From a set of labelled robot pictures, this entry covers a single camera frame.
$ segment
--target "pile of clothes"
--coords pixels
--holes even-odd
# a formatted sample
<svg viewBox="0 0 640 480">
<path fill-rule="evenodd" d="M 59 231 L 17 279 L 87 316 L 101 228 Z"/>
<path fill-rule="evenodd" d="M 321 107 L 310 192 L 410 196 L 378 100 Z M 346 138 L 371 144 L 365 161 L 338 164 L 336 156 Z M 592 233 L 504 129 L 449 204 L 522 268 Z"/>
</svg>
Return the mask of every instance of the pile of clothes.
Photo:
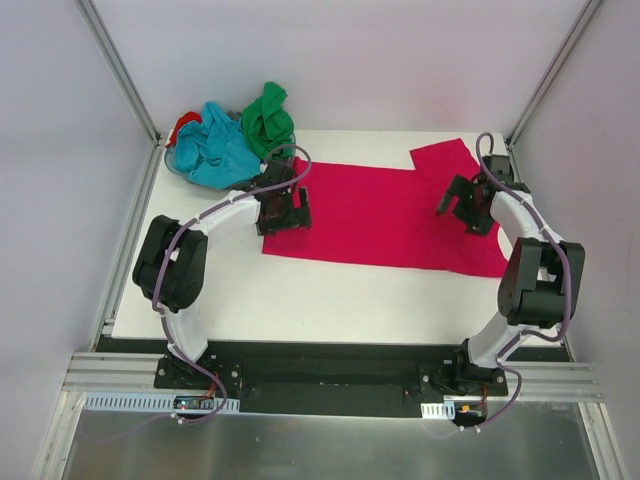
<svg viewBox="0 0 640 480">
<path fill-rule="evenodd" d="M 167 167 L 193 183 L 220 190 L 259 175 L 269 152 L 292 141 L 293 120 L 283 108 L 286 98 L 282 87 L 267 82 L 239 118 L 214 102 L 205 103 L 200 113 L 186 113 L 167 144 Z M 291 154 L 286 149 L 278 153 Z"/>
</svg>

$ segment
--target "wall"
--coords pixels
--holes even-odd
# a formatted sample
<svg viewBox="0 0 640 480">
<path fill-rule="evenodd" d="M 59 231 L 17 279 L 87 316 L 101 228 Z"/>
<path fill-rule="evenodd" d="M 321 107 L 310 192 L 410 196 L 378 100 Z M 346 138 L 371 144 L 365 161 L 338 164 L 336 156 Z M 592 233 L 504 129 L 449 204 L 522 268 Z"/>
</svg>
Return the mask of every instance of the wall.
<svg viewBox="0 0 640 480">
<path fill-rule="evenodd" d="M 150 153 L 72 1 L 0 15 L 0 478 L 31 472 Z"/>
<path fill-rule="evenodd" d="M 301 129 L 508 133 L 585 0 L 96 0 L 167 131 L 266 80 Z"/>
<path fill-rule="evenodd" d="M 640 339 L 640 3 L 609 0 L 518 142 L 536 205 L 587 263 L 571 341 L 594 362 L 632 478 Z"/>
</svg>

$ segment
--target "blue cloth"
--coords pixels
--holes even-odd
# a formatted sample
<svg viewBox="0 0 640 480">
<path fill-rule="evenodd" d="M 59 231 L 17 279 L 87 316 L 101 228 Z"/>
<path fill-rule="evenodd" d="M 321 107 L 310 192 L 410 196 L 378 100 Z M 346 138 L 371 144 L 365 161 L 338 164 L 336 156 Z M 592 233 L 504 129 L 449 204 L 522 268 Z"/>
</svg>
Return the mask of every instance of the blue cloth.
<svg viewBox="0 0 640 480">
<path fill-rule="evenodd" d="M 260 159 L 251 151 L 240 122 L 207 102 L 202 123 L 189 122 L 178 132 L 173 167 L 205 187 L 225 189 L 260 173 Z"/>
</svg>

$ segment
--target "green cloth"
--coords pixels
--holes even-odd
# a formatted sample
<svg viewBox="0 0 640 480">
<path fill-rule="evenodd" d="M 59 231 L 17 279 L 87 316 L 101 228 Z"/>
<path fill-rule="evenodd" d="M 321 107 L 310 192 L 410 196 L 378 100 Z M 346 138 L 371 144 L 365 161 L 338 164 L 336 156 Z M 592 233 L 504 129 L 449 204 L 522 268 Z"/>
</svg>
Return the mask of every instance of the green cloth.
<svg viewBox="0 0 640 480">
<path fill-rule="evenodd" d="M 274 148 L 291 143 L 293 120 L 282 108 L 287 92 L 274 82 L 264 84 L 261 97 L 242 112 L 242 129 L 249 148 L 264 160 Z M 290 152 L 279 152 L 277 156 Z"/>
</svg>

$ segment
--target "small red cloth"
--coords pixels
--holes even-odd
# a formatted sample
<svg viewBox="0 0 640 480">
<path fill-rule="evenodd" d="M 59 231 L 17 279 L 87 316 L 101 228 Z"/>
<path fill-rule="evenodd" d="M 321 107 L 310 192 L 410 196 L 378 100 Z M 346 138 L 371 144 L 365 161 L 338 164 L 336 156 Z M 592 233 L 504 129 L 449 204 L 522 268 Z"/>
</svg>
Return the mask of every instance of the small red cloth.
<svg viewBox="0 0 640 480">
<path fill-rule="evenodd" d="M 411 158 L 415 170 L 314 162 L 300 182 L 309 190 L 313 226 L 265 237 L 262 252 L 501 277 L 507 262 L 497 224 L 480 237 L 465 233 L 451 212 L 435 214 L 456 174 L 478 172 L 462 140 L 412 150 Z M 302 172 L 306 162 L 296 159 L 295 167 Z"/>
<path fill-rule="evenodd" d="M 176 144 L 176 142 L 178 141 L 178 132 L 189 122 L 202 123 L 202 117 L 198 112 L 187 112 L 183 116 L 181 116 L 176 122 L 176 126 L 173 127 L 173 133 L 169 138 L 169 143 L 167 143 L 166 148 L 173 147 Z"/>
</svg>

